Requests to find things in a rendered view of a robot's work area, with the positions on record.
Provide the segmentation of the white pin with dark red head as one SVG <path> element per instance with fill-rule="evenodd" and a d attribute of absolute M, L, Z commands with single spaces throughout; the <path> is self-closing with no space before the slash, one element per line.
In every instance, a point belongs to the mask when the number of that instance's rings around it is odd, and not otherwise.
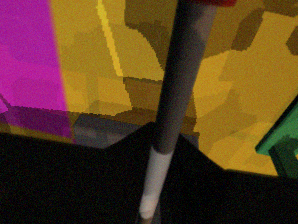
<path fill-rule="evenodd" d="M 217 8 L 235 3 L 178 0 L 136 224 L 152 222 Z"/>

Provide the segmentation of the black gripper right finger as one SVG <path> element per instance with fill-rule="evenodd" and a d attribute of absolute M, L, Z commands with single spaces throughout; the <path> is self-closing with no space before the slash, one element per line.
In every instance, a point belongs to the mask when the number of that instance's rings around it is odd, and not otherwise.
<path fill-rule="evenodd" d="M 224 169 L 180 133 L 159 197 L 161 224 L 298 223 L 298 179 Z"/>

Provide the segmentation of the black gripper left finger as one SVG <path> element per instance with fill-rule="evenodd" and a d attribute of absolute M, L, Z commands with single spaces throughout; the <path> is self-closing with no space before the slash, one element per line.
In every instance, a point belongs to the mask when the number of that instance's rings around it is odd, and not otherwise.
<path fill-rule="evenodd" d="M 0 199 L 135 224 L 154 127 L 104 149 L 0 132 Z"/>

